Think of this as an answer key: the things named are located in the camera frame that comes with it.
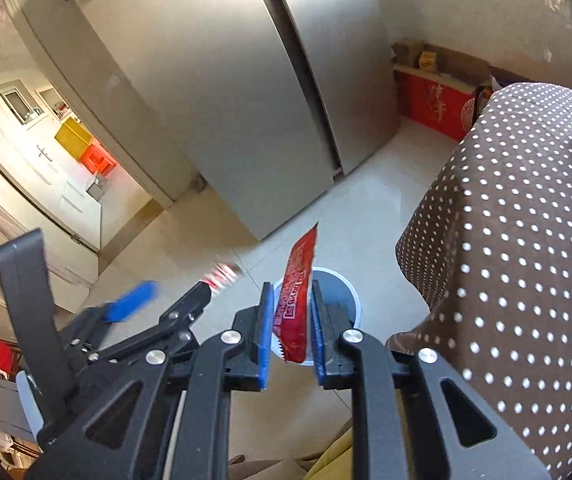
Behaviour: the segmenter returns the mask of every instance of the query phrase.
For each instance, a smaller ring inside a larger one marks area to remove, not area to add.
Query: blue rubber tip
[[[135,288],[125,293],[112,303],[104,314],[103,319],[119,322],[128,319],[148,301],[157,297],[157,282],[141,282]]]
[[[261,339],[259,340],[259,387],[268,386],[268,370],[271,364],[272,317],[275,307],[275,291],[272,283],[264,284],[259,304],[258,319],[262,320]]]
[[[313,351],[313,361],[315,362],[317,381],[319,382],[319,385],[322,386],[323,380],[325,379],[325,352],[323,350],[322,324],[319,319],[319,311],[317,309],[317,302],[314,294],[311,295],[310,313],[313,329],[313,333],[310,338],[310,345],[311,350]]]

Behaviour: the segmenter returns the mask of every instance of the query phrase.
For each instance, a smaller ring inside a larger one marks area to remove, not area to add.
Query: white door
[[[101,204],[85,192],[92,175],[54,140],[48,112],[24,126],[0,98],[0,168],[54,222],[101,248]]]

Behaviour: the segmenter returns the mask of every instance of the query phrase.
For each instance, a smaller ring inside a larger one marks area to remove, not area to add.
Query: orange plastic stool
[[[92,144],[83,152],[79,162],[92,174],[99,173],[102,176],[108,176],[117,166],[117,161],[112,158],[112,155],[96,139],[93,139]]]

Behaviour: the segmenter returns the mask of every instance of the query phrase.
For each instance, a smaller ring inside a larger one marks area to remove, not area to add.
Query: red snack packet
[[[317,225],[293,246],[288,257],[272,331],[281,342],[284,361],[306,360],[308,284],[313,269]]]

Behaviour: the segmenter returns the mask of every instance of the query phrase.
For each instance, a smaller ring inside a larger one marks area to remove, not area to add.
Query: yellow crate
[[[56,141],[70,153],[74,160],[82,158],[85,150],[92,144],[92,135],[72,117],[66,119],[54,136]]]

